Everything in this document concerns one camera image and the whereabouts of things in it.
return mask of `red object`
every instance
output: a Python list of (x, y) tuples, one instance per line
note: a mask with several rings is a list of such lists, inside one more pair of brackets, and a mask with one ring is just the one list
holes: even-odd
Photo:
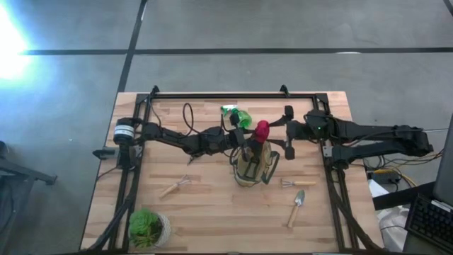
[(260, 120), (255, 128), (255, 140), (260, 143), (264, 143), (269, 136), (269, 122), (266, 120)]

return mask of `tool bag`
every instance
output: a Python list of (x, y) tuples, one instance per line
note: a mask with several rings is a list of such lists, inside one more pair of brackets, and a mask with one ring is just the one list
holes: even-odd
[(263, 143), (260, 157), (253, 157), (251, 148), (245, 148), (245, 153), (249, 158), (248, 161), (243, 160), (240, 149), (238, 149), (238, 152), (230, 162), (233, 166), (234, 178), (237, 183), (243, 187), (251, 187), (261, 181), (268, 184), (280, 158), (278, 152), (271, 150), (270, 143), (268, 141)]

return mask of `green plant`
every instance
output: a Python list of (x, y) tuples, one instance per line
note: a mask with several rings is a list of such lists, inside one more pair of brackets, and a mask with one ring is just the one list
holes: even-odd
[(157, 214), (146, 208), (131, 214), (129, 220), (130, 240), (137, 248), (155, 244), (162, 233), (162, 222)]

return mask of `yellow cable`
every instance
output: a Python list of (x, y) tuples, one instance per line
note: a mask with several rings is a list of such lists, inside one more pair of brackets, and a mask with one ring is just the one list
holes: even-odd
[[(423, 158), (426, 158), (426, 157), (432, 157), (432, 156), (435, 156), (437, 155), (437, 153), (435, 152), (432, 152), (432, 153), (429, 153), (429, 154), (426, 154), (425, 156), (423, 157), (420, 157), (419, 159), (423, 159)], [(373, 173), (375, 174), (385, 174), (385, 173), (389, 173), (389, 172), (396, 172), (397, 174), (400, 174), (401, 177), (403, 177), (405, 180), (407, 180), (408, 182), (412, 183), (412, 185), (414, 186), (417, 186), (417, 184), (415, 183), (415, 181), (413, 181), (413, 179), (411, 179), (409, 176), (405, 175), (405, 174), (402, 174), (400, 171), (397, 171), (396, 169), (398, 169), (400, 166), (404, 166), (406, 165), (408, 162), (405, 162), (405, 163), (401, 163), (401, 164), (398, 164), (396, 166), (390, 166), (391, 169), (377, 169), (376, 171), (374, 171)]]
[(401, 174), (401, 177), (403, 177), (405, 180), (410, 182), (412, 185), (417, 186), (415, 181), (413, 181), (409, 176), (407, 176), (405, 174), (402, 174), (402, 173), (398, 172), (395, 169), (379, 169), (379, 170), (374, 171), (373, 173), (375, 173), (375, 174), (385, 174), (385, 173), (389, 173), (389, 172), (395, 172), (397, 174)]

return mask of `small shovel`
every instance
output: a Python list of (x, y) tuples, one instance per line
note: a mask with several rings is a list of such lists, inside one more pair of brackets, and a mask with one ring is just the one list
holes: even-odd
[(287, 225), (288, 227), (292, 227), (292, 223), (294, 222), (294, 220), (296, 220), (297, 211), (299, 210), (299, 207), (304, 203), (304, 199), (305, 199), (305, 191), (300, 190), (299, 192), (297, 192), (296, 199), (294, 200), (294, 202), (296, 204), (292, 208), (291, 217), (289, 217), (289, 221), (288, 221), (288, 225)]

